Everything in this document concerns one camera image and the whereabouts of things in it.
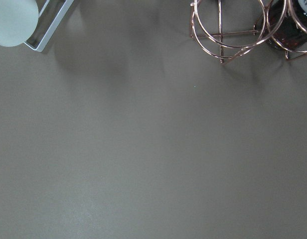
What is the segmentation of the tea bottle in rack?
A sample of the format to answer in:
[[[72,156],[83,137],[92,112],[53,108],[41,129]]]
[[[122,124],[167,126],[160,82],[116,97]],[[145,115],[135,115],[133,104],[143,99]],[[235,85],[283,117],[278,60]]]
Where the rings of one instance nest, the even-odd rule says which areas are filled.
[[[291,1],[296,16],[300,22],[307,28],[307,0]],[[270,27],[275,27],[278,22],[284,2],[282,0],[274,1],[269,10]],[[307,42],[307,34],[297,27],[296,22],[290,15],[286,15],[280,28],[274,34],[274,38],[278,40],[284,47],[296,50]]]

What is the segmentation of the frosted glass cup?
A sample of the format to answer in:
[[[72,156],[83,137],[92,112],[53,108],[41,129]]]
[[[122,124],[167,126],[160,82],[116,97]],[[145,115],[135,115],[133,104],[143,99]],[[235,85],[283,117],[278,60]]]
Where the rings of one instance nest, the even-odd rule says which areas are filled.
[[[38,15],[35,0],[0,0],[0,46],[14,47],[28,40]]]

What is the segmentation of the white metal holder frame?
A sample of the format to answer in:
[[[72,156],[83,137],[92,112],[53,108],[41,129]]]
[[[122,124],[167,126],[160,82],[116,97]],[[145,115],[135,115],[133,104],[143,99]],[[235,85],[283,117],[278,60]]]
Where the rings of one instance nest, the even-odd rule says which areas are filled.
[[[38,0],[38,23],[34,33],[24,44],[42,52],[49,43],[74,0]]]

